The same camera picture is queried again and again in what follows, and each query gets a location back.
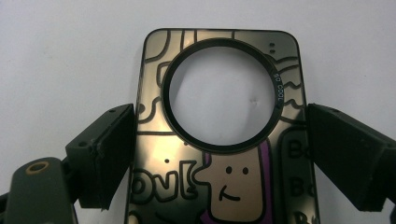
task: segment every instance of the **metallic surface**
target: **metallic surface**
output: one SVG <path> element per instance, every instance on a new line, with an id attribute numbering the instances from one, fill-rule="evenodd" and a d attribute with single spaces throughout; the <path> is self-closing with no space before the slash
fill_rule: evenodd
<path id="1" fill-rule="evenodd" d="M 167 67 L 185 48 L 211 38 L 255 48 L 283 83 L 276 89 L 283 101 L 276 125 L 264 141 L 236 154 L 192 147 L 173 130 L 163 110 Z M 304 83 L 293 36 L 278 31 L 156 30 L 146 39 L 136 107 L 129 223 L 319 223 Z M 230 178 L 235 172 L 227 164 L 244 175 Z"/>

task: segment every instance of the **cartoon face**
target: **cartoon face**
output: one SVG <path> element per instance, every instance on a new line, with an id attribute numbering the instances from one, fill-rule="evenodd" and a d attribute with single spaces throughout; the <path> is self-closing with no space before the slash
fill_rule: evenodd
<path id="1" fill-rule="evenodd" d="M 262 166 L 259 150 L 235 155 L 211 155 L 206 168 L 195 180 L 210 185 L 212 217 L 235 222 L 250 222 L 261 217 L 265 207 Z"/>

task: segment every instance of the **brass screw hole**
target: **brass screw hole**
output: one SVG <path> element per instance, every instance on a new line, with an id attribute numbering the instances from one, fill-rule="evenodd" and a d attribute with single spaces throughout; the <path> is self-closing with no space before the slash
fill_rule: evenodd
<path id="1" fill-rule="evenodd" d="M 26 169 L 26 174 L 27 175 L 37 175 L 37 174 L 43 172 L 49 166 L 50 166 L 50 163 L 47 161 L 38 161 L 35 164 L 30 165 Z"/>

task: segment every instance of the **small hole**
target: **small hole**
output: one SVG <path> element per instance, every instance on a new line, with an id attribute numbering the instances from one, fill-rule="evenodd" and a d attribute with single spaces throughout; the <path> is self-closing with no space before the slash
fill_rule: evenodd
<path id="1" fill-rule="evenodd" d="M 248 174 L 248 168 L 245 167 L 245 168 L 242 170 L 242 173 L 244 173 L 244 175 L 247 175 L 247 174 Z"/>
<path id="2" fill-rule="evenodd" d="M 80 143 L 78 143 L 78 146 L 79 147 L 85 147 L 85 146 L 87 146 L 87 143 L 86 142 L 80 142 Z"/>
<path id="3" fill-rule="evenodd" d="M 225 169 L 225 172 L 227 174 L 230 174 L 232 171 L 233 171 L 233 167 L 231 167 L 231 166 L 227 166 L 227 168 Z"/>
<path id="4" fill-rule="evenodd" d="M 41 169 L 43 169 L 44 167 L 46 167 L 46 164 L 43 163 L 39 163 L 39 164 L 35 164 L 33 166 L 30 167 L 30 171 L 39 171 Z"/>
<path id="5" fill-rule="evenodd" d="M 26 169 L 26 174 L 28 175 L 37 175 L 41 173 L 43 170 L 47 169 L 50 164 L 47 161 L 39 161 L 35 164 L 30 165 Z"/>

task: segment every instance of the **cartoon character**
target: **cartoon character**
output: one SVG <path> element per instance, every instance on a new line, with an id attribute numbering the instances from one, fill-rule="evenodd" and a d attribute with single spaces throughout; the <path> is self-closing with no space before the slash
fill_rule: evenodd
<path id="1" fill-rule="evenodd" d="M 210 205 L 201 215 L 203 223 L 273 223 L 266 142 L 239 154 L 205 154 L 205 161 L 194 173 L 197 183 L 210 188 Z"/>

